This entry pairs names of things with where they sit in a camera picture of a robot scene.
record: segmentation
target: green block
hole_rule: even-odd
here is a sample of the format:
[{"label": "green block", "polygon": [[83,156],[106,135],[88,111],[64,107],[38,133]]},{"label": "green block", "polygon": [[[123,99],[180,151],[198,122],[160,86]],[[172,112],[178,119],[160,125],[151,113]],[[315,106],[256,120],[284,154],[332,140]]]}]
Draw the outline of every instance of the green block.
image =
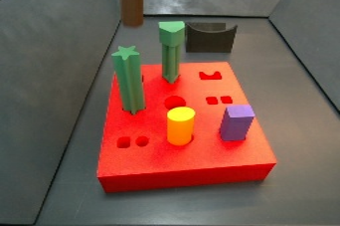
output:
[{"label": "green block", "polygon": [[160,42],[176,47],[184,42],[184,22],[159,22],[160,25]]},{"label": "green block", "polygon": [[163,50],[163,77],[174,84],[179,77],[179,51],[180,46],[164,46]]},{"label": "green block", "polygon": [[112,55],[115,71],[120,84],[124,110],[136,114],[146,109],[146,95],[142,74],[142,56],[136,47],[119,47]]}]

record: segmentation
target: circular hole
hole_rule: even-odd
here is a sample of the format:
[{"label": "circular hole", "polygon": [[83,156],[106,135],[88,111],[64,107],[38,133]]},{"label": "circular hole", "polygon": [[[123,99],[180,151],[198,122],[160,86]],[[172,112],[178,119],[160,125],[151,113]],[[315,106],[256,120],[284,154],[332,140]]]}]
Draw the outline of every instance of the circular hole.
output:
[{"label": "circular hole", "polygon": [[138,139],[136,139],[138,146],[144,147],[148,145],[148,143],[150,143],[150,139],[146,136],[138,137]]},{"label": "circular hole", "polygon": [[118,148],[130,148],[131,147],[131,137],[122,136],[118,140]]},{"label": "circular hole", "polygon": [[183,97],[180,96],[170,96],[167,99],[166,99],[166,108],[168,110],[172,110],[178,107],[186,107],[186,100]]}]

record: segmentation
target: purple cube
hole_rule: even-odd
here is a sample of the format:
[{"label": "purple cube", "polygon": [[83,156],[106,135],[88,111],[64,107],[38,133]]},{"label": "purple cube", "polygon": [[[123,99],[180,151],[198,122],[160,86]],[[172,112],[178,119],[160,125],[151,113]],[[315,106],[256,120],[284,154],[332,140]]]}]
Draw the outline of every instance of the purple cube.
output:
[{"label": "purple cube", "polygon": [[219,129],[222,140],[246,140],[254,118],[251,105],[227,106]]}]

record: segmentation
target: yellow cylinder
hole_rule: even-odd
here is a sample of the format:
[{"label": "yellow cylinder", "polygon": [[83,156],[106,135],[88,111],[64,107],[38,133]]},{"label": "yellow cylinder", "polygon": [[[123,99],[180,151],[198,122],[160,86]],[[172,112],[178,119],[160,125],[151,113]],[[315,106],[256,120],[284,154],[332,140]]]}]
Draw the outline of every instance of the yellow cylinder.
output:
[{"label": "yellow cylinder", "polygon": [[168,111],[168,142],[186,145],[191,141],[194,132],[195,110],[178,107]]}]

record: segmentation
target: red base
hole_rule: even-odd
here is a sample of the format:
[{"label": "red base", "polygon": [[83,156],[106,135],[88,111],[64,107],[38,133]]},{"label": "red base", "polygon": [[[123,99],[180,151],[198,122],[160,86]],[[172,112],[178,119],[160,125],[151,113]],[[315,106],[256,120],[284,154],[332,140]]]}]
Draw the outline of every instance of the red base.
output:
[{"label": "red base", "polygon": [[[244,141],[219,138],[227,103],[248,104],[228,63],[180,64],[174,85],[163,79],[162,65],[143,66],[143,75],[147,109],[136,115],[123,111],[114,81],[98,171],[104,190],[263,180],[276,158],[256,118]],[[194,140],[186,146],[167,141],[167,106],[183,106],[171,96],[183,97],[196,111]]]}]

